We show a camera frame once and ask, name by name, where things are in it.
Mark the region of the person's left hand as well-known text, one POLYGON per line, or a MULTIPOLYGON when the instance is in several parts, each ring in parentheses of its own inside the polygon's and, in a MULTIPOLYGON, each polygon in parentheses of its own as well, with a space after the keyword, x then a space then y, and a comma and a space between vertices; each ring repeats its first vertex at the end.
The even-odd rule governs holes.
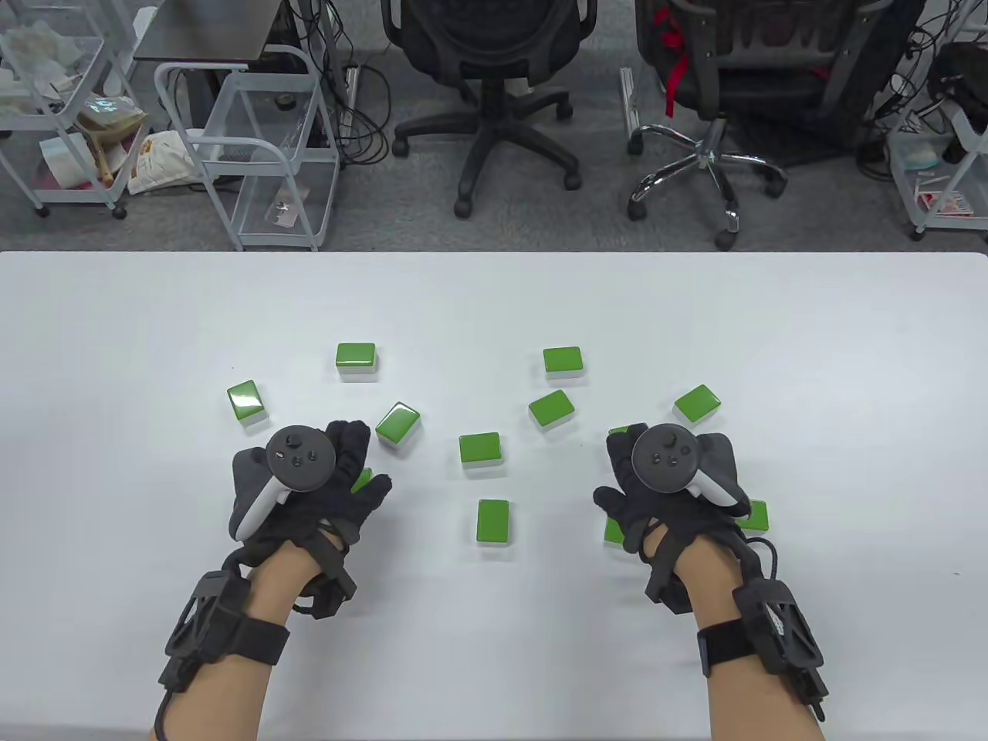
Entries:
POLYGON ((326 429, 292 425, 265 447, 236 452, 228 532, 238 547, 225 567, 261 566, 290 543, 319 569, 303 582, 299 595, 312 603, 299 612, 317 620, 335 615, 356 590, 343 562, 392 487, 386 474, 359 484, 370 440, 363 421, 336 420, 326 429))

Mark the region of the person's right hand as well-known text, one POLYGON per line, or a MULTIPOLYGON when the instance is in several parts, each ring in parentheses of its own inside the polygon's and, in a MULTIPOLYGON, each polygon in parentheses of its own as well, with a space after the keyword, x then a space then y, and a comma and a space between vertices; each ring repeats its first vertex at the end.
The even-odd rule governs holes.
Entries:
POLYGON ((646 596, 673 614, 692 613, 678 559, 702 534, 740 543, 737 522, 752 512, 730 438, 637 423, 611 431, 606 448, 617 487, 597 488, 595 504, 620 527, 624 550, 650 565, 646 596))

